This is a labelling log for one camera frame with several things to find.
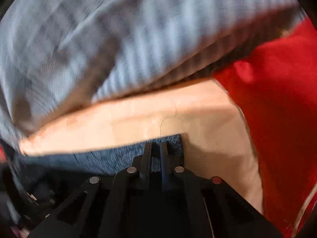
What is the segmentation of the black pants with blue trim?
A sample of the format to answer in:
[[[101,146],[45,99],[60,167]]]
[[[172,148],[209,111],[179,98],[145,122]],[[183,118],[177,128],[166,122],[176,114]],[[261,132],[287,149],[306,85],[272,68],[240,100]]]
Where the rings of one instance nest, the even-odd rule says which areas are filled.
[[[18,175],[41,175],[48,170],[114,175],[129,167],[136,156],[142,155],[146,142],[124,147],[75,154],[14,157],[12,167]]]

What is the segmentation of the peach bed sheet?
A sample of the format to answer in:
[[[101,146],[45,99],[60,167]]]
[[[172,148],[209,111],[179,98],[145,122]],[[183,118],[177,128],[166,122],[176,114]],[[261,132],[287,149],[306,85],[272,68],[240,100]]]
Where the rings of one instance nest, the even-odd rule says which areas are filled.
[[[28,156],[74,154],[174,134],[182,137],[187,169],[221,177],[262,211],[262,181],[244,115],[212,78],[70,113],[22,139],[19,147]]]

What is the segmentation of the red embroidered pillow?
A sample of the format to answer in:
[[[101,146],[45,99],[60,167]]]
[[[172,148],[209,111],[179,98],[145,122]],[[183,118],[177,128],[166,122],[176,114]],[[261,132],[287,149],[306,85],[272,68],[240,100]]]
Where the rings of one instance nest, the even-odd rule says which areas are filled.
[[[284,38],[216,72],[240,107],[258,154],[264,214],[294,237],[316,204],[316,29]]]

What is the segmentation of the grey striped duvet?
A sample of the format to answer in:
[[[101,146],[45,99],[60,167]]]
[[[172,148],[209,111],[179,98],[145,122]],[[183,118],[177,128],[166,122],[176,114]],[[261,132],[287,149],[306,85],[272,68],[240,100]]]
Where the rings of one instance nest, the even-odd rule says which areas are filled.
[[[171,84],[302,17],[297,0],[15,0],[1,19],[1,138]]]

